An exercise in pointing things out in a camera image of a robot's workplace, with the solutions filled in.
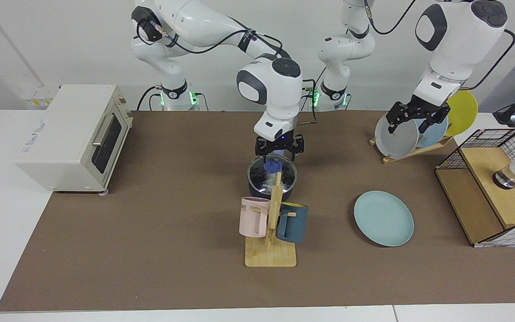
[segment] blue lid knob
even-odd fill
[[[268,173],[278,173],[282,171],[282,162],[276,159],[268,159],[263,165]]]

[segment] white table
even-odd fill
[[[43,119],[44,111],[0,110],[0,298],[51,193],[13,165],[13,157]],[[475,129],[502,128],[490,114],[479,114],[471,130],[456,137],[460,144]],[[39,312],[0,314],[0,321],[478,321],[515,320],[515,304],[385,305],[332,308],[151,310],[108,312]]]

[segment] plate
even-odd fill
[[[397,197],[384,191],[365,192],[355,202],[355,222],[370,240],[400,246],[413,236],[413,215]]]
[[[420,134],[414,120],[401,123],[397,130],[390,134],[386,115],[376,124],[375,142],[380,153],[392,159],[401,159],[413,152]]]
[[[478,103],[474,95],[467,90],[460,90],[447,101],[450,106],[448,112],[449,128],[446,136],[455,136],[463,133],[472,126],[478,114]]]
[[[417,122],[417,127],[421,126],[424,120],[415,120]],[[433,124],[426,129],[423,138],[421,138],[417,143],[417,148],[426,148],[432,145],[437,144],[442,140],[444,134],[446,134],[446,130],[448,129],[448,118],[444,118],[441,124]]]

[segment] mug handle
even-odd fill
[[[268,208],[260,207],[260,210],[261,210],[261,213],[260,213],[260,216],[259,216],[259,224],[258,224],[258,227],[257,227],[257,234],[258,235],[264,235],[264,234],[266,234],[266,231],[267,231],[267,210],[268,210]]]
[[[283,232],[283,238],[287,238],[287,218],[289,217],[289,211],[281,212],[279,216],[278,229]]]

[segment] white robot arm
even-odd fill
[[[264,35],[199,0],[142,0],[132,18],[138,34],[133,43],[135,54],[159,72],[162,90],[170,93],[170,99],[180,98],[188,83],[169,58],[205,52],[192,51],[193,47],[233,45],[255,59],[239,71],[237,87],[244,98],[266,105],[254,128],[256,134],[275,141],[295,128],[301,71],[288,53],[270,44]]]
[[[375,0],[369,0],[372,6]],[[345,92],[351,72],[346,61],[363,59],[370,56],[375,49],[375,39],[370,33],[369,20],[363,0],[344,0],[341,11],[341,23],[347,27],[349,34],[333,35],[325,38],[317,56],[327,66],[325,77],[321,82],[319,98],[313,100],[313,108],[318,110],[342,110],[347,97]]]
[[[441,123],[450,108],[446,100],[461,88],[474,67],[486,58],[507,24],[498,0],[436,0],[417,23],[418,42],[433,52],[431,63],[407,104],[396,102],[387,114],[392,134],[400,123],[425,119],[421,133]]]

